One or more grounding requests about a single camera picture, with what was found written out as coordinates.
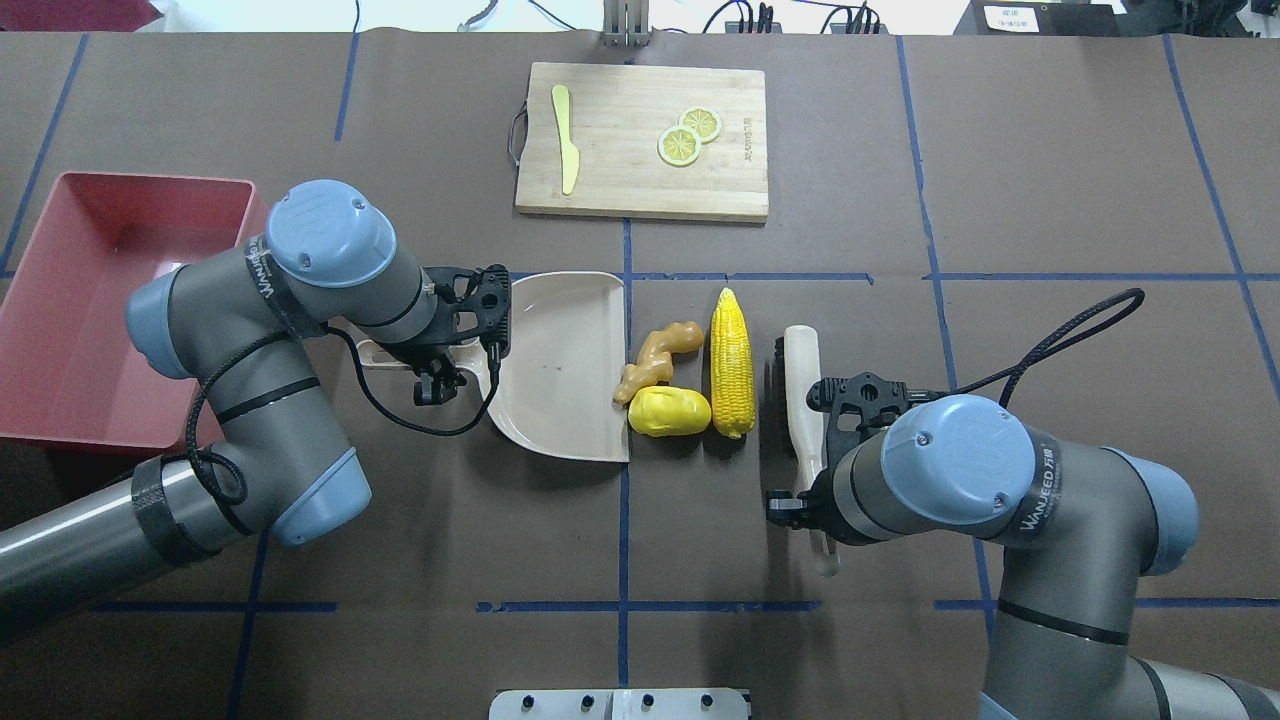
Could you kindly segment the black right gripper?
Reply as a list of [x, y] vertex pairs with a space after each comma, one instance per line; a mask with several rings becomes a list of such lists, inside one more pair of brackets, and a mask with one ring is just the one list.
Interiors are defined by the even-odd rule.
[[837, 505], [829, 470], [819, 471], [809, 491], [768, 489], [765, 520], [790, 530], [819, 530], [840, 544], [851, 544], [851, 527]]

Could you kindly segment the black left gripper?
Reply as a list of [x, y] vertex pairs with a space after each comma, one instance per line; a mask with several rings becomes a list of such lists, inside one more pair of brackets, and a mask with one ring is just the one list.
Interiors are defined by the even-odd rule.
[[467, 384], [466, 377], [454, 365], [448, 347], [420, 338], [385, 343], [385, 351], [394, 360], [410, 366], [417, 377], [413, 387], [416, 406], [448, 404], [457, 396], [458, 388]]

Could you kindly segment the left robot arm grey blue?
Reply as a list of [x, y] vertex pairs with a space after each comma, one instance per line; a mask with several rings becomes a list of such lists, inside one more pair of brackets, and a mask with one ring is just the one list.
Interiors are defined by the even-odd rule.
[[110, 486], [3, 533], [3, 642], [257, 533], [303, 544], [358, 516], [371, 489], [303, 341], [346, 319], [421, 368], [457, 342], [462, 268], [425, 266], [357, 188], [292, 188], [264, 232], [150, 281], [131, 297], [133, 346], [200, 383], [193, 437]]

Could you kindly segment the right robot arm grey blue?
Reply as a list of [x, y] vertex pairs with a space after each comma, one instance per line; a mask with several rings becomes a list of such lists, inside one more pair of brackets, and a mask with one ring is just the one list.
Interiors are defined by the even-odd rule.
[[1174, 470], [1059, 439], [977, 395], [913, 391], [855, 430], [829, 415], [827, 460], [767, 519], [867, 546], [950, 530], [1004, 548], [982, 719], [1275, 719], [1277, 692], [1130, 652], [1137, 585], [1176, 569], [1199, 510]]

